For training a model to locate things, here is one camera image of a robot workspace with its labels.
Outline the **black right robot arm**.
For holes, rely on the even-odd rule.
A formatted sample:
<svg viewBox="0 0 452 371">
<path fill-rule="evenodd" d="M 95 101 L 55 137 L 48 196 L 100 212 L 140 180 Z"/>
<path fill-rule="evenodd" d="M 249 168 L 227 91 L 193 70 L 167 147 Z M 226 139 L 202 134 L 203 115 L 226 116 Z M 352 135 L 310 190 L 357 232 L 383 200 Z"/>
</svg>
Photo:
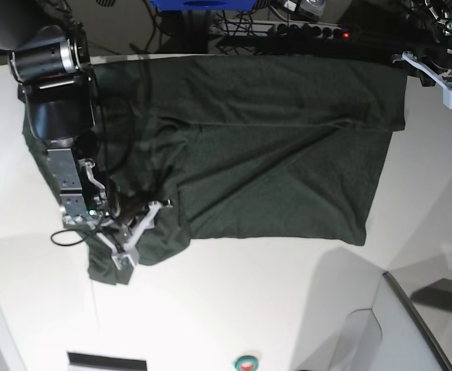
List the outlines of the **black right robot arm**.
<svg viewBox="0 0 452 371">
<path fill-rule="evenodd" d="M 67 225 L 124 230 L 136 219 L 110 179 L 107 124 L 83 26 L 50 2 L 0 1 L 0 50 Z"/>
</svg>

